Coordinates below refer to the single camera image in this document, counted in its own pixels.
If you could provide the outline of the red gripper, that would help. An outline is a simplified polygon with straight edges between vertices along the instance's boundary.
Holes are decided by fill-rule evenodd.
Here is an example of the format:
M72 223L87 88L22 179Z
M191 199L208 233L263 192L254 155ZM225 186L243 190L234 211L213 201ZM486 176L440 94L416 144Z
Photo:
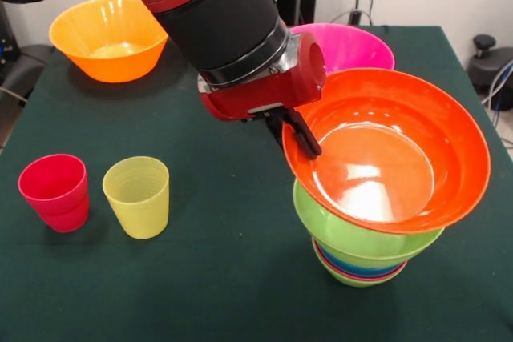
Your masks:
M200 100L210 113L224 121L251 119L276 107L288 108L284 121L293 129L299 148L306 158L321 155L321 146L303 116L294 107L321 97L325 85L325 59L314 34L292 34L278 62L248 82L216 89L198 78ZM280 148L283 118L264 114L264 123Z

